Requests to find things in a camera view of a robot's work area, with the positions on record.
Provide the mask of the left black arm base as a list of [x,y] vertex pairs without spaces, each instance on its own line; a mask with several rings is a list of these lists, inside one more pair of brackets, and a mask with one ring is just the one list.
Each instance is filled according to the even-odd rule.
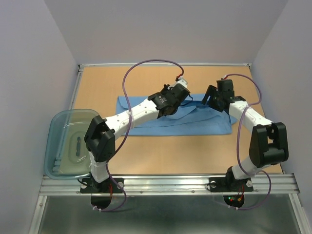
[[121,185],[124,184],[123,178],[116,178],[114,183],[110,178],[102,183],[97,183],[92,178],[83,178],[80,182],[81,194],[121,194]]

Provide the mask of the light blue long sleeve shirt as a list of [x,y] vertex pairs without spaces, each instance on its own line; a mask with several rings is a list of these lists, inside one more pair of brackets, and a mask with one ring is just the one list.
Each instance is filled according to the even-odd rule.
[[116,114],[131,111],[130,136],[203,136],[228,135],[237,119],[225,111],[217,111],[201,103],[204,95],[186,97],[173,115],[160,115],[149,97],[119,96]]

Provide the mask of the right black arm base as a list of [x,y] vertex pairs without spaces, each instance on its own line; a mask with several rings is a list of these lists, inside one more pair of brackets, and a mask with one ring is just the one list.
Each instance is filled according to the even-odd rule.
[[253,192],[253,185],[247,185],[249,179],[229,181],[225,177],[214,176],[208,179],[207,190],[212,193]]

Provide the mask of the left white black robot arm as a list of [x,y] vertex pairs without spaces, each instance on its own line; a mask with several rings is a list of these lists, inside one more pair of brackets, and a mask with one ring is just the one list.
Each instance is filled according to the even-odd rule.
[[108,190],[107,164],[117,153],[116,140],[129,134],[136,126],[175,114],[190,94],[187,86],[188,83],[184,79],[173,85],[165,85],[160,92],[150,95],[124,112],[106,118],[98,115],[91,120],[84,141],[91,162],[91,187],[96,193]]

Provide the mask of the clear blue plastic bin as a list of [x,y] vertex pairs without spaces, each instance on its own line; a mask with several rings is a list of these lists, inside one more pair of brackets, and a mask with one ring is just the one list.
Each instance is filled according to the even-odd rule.
[[90,156],[84,141],[91,120],[98,113],[72,109],[56,114],[50,124],[44,159],[44,174],[54,180],[87,177]]

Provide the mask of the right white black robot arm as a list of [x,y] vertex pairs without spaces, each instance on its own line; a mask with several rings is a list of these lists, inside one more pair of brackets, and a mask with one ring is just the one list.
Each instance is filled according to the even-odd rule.
[[207,189],[213,193],[253,190],[251,178],[266,167],[288,160],[288,140],[285,124],[272,122],[255,111],[243,97],[234,94],[230,79],[210,85],[202,100],[214,110],[226,112],[251,133],[248,156],[230,167],[225,176],[209,178]]

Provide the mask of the aluminium front rail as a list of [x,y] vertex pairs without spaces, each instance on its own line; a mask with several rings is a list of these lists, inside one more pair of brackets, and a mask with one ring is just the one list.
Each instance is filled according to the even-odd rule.
[[[207,189],[210,174],[198,175],[115,175],[124,179],[127,196],[140,195],[217,195]],[[271,194],[298,194],[299,187],[292,174],[271,174]],[[39,195],[81,195],[81,184],[77,180],[53,180],[44,177]]]

